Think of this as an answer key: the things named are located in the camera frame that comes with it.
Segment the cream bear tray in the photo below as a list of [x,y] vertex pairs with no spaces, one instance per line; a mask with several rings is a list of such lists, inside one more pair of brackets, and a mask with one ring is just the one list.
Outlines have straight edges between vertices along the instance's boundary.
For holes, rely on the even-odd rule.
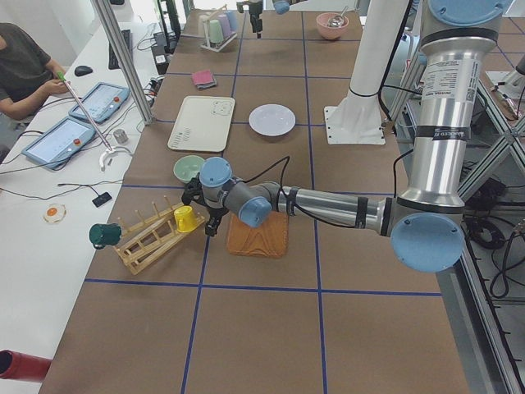
[[172,150],[220,153],[226,147],[235,100],[230,97],[184,98],[167,141]]

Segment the yellow mug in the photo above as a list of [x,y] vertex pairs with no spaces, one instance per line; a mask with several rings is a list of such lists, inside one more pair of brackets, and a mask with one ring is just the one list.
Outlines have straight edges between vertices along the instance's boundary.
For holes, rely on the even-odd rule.
[[198,218],[193,208],[189,205],[176,208],[174,218],[176,220],[177,231],[180,233],[192,232],[199,226]]

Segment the green bowl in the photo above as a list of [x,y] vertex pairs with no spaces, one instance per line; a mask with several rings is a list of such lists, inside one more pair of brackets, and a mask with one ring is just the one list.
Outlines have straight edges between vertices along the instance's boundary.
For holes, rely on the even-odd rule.
[[204,162],[204,158],[198,155],[186,155],[174,164],[174,176],[183,184],[187,184],[199,174]]

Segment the purple pastel cup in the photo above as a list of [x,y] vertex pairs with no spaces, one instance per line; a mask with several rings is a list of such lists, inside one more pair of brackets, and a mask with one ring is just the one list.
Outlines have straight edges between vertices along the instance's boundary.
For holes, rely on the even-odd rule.
[[223,36],[229,37],[231,34],[231,25],[226,14],[220,14],[217,16],[217,20],[221,25],[221,31]]

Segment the green pastel cup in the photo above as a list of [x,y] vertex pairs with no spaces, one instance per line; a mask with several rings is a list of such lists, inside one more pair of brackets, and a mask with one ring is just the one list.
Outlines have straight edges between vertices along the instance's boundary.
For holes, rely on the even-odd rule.
[[222,43],[224,36],[221,31],[221,25],[217,19],[210,20],[209,25],[209,39],[210,43],[214,45],[219,45]]

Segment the white cup rack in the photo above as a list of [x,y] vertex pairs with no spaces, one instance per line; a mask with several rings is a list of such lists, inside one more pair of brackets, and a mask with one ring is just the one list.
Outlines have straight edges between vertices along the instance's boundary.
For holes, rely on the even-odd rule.
[[223,5],[199,16],[198,28],[202,38],[200,48],[219,53],[237,37],[237,16]]

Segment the wooden cutting board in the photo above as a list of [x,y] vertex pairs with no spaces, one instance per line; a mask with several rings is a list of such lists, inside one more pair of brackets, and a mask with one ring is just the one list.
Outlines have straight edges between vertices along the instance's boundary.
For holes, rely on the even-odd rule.
[[270,212],[259,227],[250,227],[231,216],[226,238],[230,254],[279,259],[288,250],[289,219],[285,213]]

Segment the pink cloth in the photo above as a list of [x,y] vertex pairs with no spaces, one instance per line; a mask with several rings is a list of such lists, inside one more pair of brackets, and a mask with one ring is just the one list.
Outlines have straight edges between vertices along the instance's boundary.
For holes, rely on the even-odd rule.
[[210,70],[197,71],[191,75],[191,78],[195,86],[214,85],[216,83]]

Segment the metal scoop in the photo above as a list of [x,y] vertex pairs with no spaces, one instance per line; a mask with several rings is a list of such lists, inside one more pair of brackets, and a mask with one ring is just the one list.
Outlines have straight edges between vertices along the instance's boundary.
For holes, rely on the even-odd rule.
[[349,11],[349,6],[345,6],[345,8],[339,12],[339,13],[336,13],[328,22],[327,22],[327,26],[328,27],[331,27],[331,28],[334,28],[334,29],[339,29],[339,28],[342,28],[344,25],[347,24],[346,22],[346,16],[345,14]]

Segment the white round plate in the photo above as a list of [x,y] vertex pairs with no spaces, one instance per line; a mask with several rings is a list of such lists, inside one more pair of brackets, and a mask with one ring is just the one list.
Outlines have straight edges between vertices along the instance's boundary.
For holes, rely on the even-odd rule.
[[249,114],[249,125],[258,134],[281,136],[290,132],[296,123],[294,113],[280,104],[263,104]]

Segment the small metal cylinder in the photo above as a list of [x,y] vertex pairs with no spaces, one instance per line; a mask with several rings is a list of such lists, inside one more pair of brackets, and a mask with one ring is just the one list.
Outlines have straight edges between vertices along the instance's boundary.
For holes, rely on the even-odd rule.
[[122,129],[115,129],[113,131],[113,136],[118,144],[126,144],[128,141],[128,136]]

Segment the dark green cup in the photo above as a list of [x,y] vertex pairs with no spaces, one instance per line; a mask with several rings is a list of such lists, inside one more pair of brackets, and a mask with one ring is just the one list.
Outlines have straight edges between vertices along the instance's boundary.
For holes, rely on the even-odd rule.
[[89,241],[97,250],[117,245],[121,239],[121,227],[116,223],[94,224],[89,230]]

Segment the fried egg toy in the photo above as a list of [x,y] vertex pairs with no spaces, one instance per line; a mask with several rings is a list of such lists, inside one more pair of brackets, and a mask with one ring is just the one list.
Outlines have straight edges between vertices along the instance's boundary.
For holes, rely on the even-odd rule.
[[50,224],[61,222],[66,216],[66,206],[64,204],[50,204],[44,214],[43,220]]

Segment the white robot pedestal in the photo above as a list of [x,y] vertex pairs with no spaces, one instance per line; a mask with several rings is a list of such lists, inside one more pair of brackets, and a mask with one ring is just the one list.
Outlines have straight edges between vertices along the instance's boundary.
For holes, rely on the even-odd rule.
[[371,1],[345,98],[325,108],[329,144],[384,144],[380,92],[410,12],[409,0]]

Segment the aluminium frame post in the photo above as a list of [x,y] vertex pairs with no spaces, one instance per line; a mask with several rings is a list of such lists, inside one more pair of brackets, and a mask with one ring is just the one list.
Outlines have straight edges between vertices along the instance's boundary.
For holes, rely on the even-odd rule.
[[147,99],[145,98],[139,76],[131,60],[130,51],[123,39],[120,26],[113,13],[111,5],[108,1],[103,0],[93,0],[92,4],[94,10],[98,14],[98,18],[104,28],[107,39],[116,54],[121,71],[123,72],[126,83],[130,88],[131,95],[139,109],[143,122],[146,126],[150,125],[153,121],[153,113]]

